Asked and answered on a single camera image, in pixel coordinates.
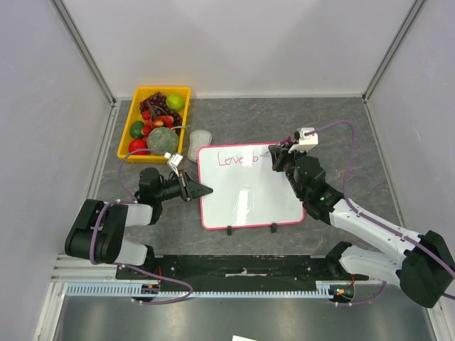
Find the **pink framed whiteboard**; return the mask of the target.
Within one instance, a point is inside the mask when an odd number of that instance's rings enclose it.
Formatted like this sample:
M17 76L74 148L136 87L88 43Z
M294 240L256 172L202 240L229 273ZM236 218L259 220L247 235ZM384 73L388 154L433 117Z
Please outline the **pink framed whiteboard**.
M303 222L305 210L285 174L272 170L270 144L205 146L198 151L199 182L213 189L200 199L205 229Z

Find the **white marker purple cap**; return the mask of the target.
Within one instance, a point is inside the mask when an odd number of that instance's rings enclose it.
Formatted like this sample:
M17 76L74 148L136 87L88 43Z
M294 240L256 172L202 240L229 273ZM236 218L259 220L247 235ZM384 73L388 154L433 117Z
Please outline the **white marker purple cap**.
M285 139L282 139L281 141L277 142L277 143L275 144L275 146L283 147L284 145L286 145L286 144L287 144L288 142L290 142L290 141L291 141L291 137L288 136L288 137L286 137ZM264 153L262 153L260 156L263 157L263 156L266 156L266 155L269 154L269 153L270 153L270 151L269 151L269 149L267 149L267 150L266 150Z

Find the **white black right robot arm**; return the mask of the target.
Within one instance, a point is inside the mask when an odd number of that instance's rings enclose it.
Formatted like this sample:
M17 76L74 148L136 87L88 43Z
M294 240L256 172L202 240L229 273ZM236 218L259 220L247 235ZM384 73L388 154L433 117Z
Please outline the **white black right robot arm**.
M336 280L363 275L399 287L418 305L433 308L454 281L454 259L444 238L429 230L420 234L364 210L326 182L319 160L296 144L270 145L272 170L283 173L305 212L375 247L366 251L341 242L325 263Z

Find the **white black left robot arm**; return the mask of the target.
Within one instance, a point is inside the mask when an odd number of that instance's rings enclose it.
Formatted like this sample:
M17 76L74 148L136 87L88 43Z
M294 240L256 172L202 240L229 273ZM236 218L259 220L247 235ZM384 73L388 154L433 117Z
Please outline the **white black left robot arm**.
M65 253L94 264L131 264L140 279L151 278L156 262L147 255L152 250L126 240L125 229L156 224L167 200L179 197L190 202L211 193L212 188L185 171L165 179L156 168L145 168L139 174L139 190L132 201L87 199L83 203L65 240Z

